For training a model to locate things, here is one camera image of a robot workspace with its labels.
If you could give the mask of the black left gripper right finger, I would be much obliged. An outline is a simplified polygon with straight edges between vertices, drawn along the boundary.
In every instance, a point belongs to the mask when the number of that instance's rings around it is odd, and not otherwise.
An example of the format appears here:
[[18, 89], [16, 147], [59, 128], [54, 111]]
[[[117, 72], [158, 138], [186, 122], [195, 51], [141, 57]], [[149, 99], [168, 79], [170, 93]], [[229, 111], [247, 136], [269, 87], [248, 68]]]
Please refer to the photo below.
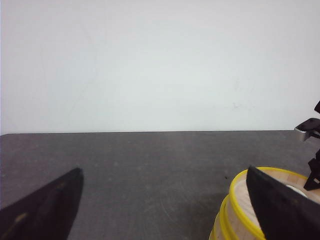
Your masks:
[[247, 169], [246, 186], [267, 240], [318, 240], [320, 204], [256, 167]]

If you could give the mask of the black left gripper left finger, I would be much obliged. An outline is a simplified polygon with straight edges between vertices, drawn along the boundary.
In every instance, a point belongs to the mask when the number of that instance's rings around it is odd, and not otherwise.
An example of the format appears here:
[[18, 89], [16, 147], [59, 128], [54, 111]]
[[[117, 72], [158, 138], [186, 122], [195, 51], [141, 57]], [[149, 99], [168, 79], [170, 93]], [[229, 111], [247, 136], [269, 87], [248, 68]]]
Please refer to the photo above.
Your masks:
[[84, 173], [74, 168], [0, 211], [2, 240], [66, 240], [78, 213]]

